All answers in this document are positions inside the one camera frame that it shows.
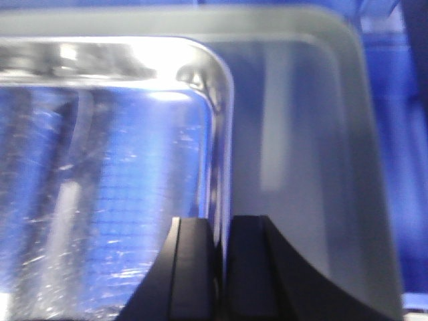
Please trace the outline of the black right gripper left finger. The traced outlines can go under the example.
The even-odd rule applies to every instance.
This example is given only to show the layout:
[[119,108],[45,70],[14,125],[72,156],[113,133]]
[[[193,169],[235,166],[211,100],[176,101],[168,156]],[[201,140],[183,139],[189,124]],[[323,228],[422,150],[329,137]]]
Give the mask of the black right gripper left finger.
[[206,219],[174,217],[162,249],[117,320],[214,320],[215,246]]

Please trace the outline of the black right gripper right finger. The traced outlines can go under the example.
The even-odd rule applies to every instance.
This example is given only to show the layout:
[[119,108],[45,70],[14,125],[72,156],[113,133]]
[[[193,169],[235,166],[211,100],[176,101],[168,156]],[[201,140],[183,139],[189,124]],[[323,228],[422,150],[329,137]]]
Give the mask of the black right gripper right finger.
[[269,217],[231,221],[227,252],[230,320],[380,320],[315,269]]

